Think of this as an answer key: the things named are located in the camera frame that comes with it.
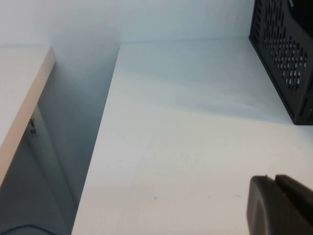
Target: black plastic crate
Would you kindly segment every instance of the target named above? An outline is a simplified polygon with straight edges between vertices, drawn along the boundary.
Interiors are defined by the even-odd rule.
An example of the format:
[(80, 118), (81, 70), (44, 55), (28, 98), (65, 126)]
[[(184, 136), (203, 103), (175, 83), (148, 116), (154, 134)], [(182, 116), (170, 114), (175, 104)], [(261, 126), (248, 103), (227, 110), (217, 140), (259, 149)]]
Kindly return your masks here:
[(255, 0), (249, 37), (296, 125), (313, 125), (313, 0)]

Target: white desk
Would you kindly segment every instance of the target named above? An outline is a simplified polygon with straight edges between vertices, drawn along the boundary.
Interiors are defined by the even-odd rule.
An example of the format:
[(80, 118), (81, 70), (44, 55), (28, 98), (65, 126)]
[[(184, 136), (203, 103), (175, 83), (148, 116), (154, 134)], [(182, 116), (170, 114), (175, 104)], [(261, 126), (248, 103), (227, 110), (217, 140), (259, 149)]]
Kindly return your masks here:
[(0, 186), (54, 63), (50, 47), (0, 47)]
[(73, 235), (247, 235), (253, 175), (313, 188), (294, 126), (248, 39), (120, 49)]

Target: cable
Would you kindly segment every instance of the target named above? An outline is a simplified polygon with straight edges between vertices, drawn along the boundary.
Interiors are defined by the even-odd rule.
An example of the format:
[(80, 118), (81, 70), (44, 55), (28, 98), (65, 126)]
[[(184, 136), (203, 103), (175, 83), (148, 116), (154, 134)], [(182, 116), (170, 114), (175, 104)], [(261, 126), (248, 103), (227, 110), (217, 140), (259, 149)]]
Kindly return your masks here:
[(49, 234), (49, 235), (56, 235), (56, 234), (54, 234), (53, 232), (50, 232), (49, 230), (46, 230), (46, 229), (44, 229), (44, 228), (41, 228), (41, 227), (36, 226), (36, 225), (33, 225), (33, 224), (25, 224), (25, 225), (16, 226), (16, 227), (14, 227), (14, 228), (11, 228), (11, 229), (5, 231), (4, 233), (2, 233), (2, 234), (0, 234), (0, 235), (9, 234), (9, 233), (11, 233), (11, 232), (13, 232), (13, 231), (16, 231), (16, 230), (18, 230), (18, 229), (23, 229), (23, 228), (38, 229), (38, 230), (41, 230), (41, 231), (43, 231), (43, 232), (45, 232), (45, 233), (47, 233), (47, 234)]

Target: perforated crate side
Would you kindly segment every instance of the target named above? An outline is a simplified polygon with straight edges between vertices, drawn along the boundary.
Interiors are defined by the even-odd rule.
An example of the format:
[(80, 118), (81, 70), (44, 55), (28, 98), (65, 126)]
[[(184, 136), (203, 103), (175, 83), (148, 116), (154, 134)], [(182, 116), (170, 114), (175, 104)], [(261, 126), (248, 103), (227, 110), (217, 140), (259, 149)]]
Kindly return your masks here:
[(255, 0), (250, 41), (294, 124), (313, 125), (313, 38), (289, 0)]

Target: white surface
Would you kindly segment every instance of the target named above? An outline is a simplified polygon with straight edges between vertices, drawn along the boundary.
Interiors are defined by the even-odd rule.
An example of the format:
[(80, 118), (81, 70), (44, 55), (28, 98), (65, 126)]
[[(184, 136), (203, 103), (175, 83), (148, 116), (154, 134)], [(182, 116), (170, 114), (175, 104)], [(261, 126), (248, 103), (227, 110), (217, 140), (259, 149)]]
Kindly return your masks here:
[(247, 235), (253, 175), (313, 188), (294, 126), (248, 40), (121, 47), (73, 235)]
[(49, 44), (55, 52), (58, 63), (39, 107), (76, 202), (120, 42), (246, 38), (253, 4), (253, 0), (8, 0), (2, 4), (0, 44)]
[(0, 185), (54, 62), (49, 47), (0, 47)]

